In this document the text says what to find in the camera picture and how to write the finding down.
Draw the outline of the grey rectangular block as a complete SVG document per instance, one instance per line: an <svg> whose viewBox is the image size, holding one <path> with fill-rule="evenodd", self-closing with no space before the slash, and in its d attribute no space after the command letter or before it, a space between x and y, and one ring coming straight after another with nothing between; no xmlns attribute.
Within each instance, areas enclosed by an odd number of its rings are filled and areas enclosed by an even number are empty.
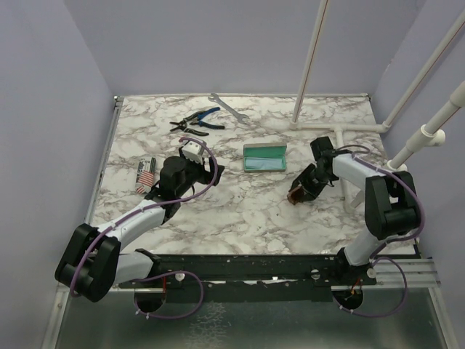
<svg viewBox="0 0 465 349"><path fill-rule="evenodd" d="M284 172L286 170L286 143L251 143L243 146L243 169L244 172ZM283 162L282 169L274 170L256 170L247 169L245 166L246 158L277 158Z"/></svg>

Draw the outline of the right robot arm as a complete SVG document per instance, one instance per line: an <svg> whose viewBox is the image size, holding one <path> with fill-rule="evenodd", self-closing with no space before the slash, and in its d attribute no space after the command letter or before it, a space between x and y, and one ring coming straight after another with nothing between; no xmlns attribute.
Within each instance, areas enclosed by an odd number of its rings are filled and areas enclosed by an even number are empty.
<svg viewBox="0 0 465 349"><path fill-rule="evenodd" d="M310 143L315 160L292 182L288 201L314 201L327 186L346 180L358 187L364 199L365 229L342 248L333 274L341 284L351 284L360 268L370 265L387 244L417 237L424 228L424 208L409 172L391 172L357 157L348 146L335 148L329 137Z"/></svg>

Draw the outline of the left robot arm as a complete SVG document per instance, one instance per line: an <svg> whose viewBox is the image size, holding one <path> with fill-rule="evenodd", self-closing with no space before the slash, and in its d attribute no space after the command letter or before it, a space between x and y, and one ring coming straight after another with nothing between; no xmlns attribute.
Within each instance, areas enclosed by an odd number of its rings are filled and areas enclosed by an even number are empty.
<svg viewBox="0 0 465 349"><path fill-rule="evenodd" d="M168 222L194 184L217 185L224 170L213 159L196 163L182 156L167 158L158 182L135 208L97 227L83 223L74 230L55 279L92 302L100 301L113 285L132 279L146 287L156 285L161 270L155 265L155 256L144 251L124 254L123 249Z"/></svg>

